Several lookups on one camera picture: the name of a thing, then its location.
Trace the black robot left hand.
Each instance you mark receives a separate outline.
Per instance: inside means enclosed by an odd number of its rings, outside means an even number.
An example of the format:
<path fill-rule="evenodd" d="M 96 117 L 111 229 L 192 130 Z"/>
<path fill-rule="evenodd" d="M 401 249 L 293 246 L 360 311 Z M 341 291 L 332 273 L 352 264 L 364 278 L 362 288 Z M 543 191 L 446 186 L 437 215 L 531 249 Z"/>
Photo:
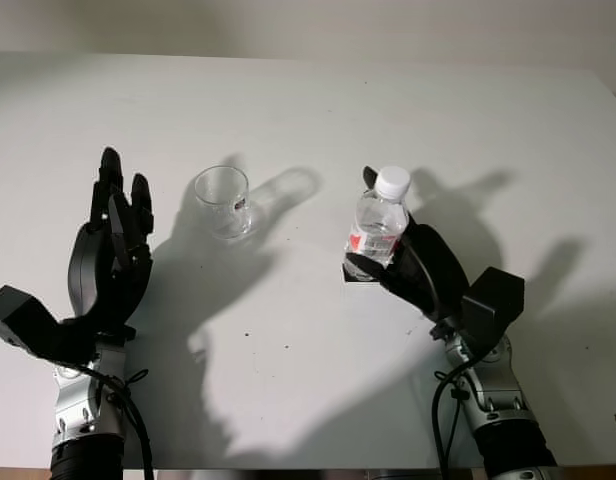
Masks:
<path fill-rule="evenodd" d="M 149 183 L 137 173 L 124 194 L 118 152 L 103 150 L 93 185 L 90 216 L 77 233 L 68 268 L 73 321 L 96 332 L 129 320 L 147 289 L 153 260 L 147 238 L 154 231 Z"/>

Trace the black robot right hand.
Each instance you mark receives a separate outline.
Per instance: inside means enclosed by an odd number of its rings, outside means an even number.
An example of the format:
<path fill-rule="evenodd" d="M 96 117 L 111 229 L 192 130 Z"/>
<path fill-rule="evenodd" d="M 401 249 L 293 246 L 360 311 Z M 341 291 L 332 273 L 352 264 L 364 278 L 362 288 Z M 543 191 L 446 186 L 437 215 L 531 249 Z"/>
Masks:
<path fill-rule="evenodd" d="M 344 280 L 378 283 L 435 323 L 458 315 L 466 274 L 439 233 L 408 211 L 410 173 L 366 166 L 362 177 L 366 190 L 346 241 Z"/>

